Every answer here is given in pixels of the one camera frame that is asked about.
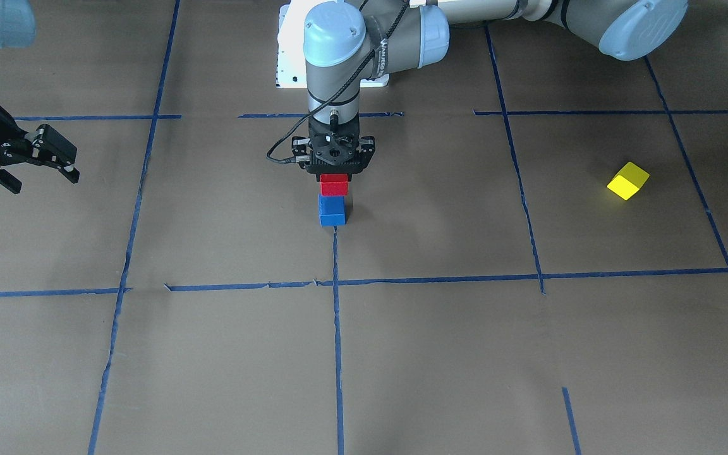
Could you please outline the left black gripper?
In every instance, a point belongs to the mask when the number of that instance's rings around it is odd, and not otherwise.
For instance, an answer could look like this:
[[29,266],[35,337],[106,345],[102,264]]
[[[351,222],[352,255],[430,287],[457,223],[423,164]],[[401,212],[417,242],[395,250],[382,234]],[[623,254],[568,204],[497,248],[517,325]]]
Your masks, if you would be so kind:
[[358,174],[363,172],[375,155],[375,138],[353,139],[332,133],[320,133],[311,138],[293,137],[292,153],[301,169],[314,175]]

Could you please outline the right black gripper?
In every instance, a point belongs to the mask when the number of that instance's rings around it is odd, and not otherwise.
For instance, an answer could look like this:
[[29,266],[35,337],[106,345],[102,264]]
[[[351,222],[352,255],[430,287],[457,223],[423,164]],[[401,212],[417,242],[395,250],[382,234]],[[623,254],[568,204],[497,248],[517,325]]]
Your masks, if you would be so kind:
[[20,194],[22,181],[3,169],[3,166],[23,163],[23,159],[5,156],[9,147],[18,155],[25,152],[26,162],[35,166],[55,168],[71,183],[79,182],[75,167],[78,148],[49,124],[40,124],[33,132],[18,127],[14,118],[0,106],[0,185],[12,194]]

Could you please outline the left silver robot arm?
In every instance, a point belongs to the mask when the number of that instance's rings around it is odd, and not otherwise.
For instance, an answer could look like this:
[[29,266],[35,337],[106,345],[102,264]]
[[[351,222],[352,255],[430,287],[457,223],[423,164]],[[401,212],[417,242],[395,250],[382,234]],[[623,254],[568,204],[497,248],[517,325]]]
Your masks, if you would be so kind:
[[676,31],[687,1],[292,1],[278,42],[296,46],[303,63],[307,136],[283,137],[307,173],[361,173],[376,150],[360,135],[364,80],[420,69],[443,60],[451,32],[523,18],[549,22],[620,61],[643,58]]

